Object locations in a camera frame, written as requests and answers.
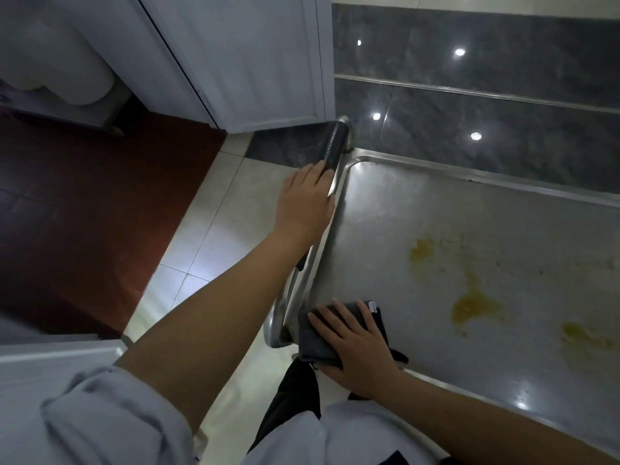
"shirt sleeve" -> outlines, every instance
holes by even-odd
[[[185,417],[149,385],[119,367],[76,375],[45,400],[26,430],[0,441],[12,463],[178,465],[193,462]]]

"metal tray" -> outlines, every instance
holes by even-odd
[[[370,299],[390,347],[443,387],[620,457],[620,196],[356,149],[337,210],[265,322]]]

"leg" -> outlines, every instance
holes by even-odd
[[[284,374],[248,453],[276,427],[304,411],[311,411],[321,418],[319,384],[310,364],[295,359]]]

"red floor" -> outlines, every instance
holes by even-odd
[[[225,133],[145,113],[114,138],[0,115],[0,306],[49,333],[129,321]]]

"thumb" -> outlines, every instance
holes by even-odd
[[[338,369],[333,365],[315,364],[323,374],[327,375],[331,380],[339,384],[341,387],[345,387],[346,377],[342,369]]]

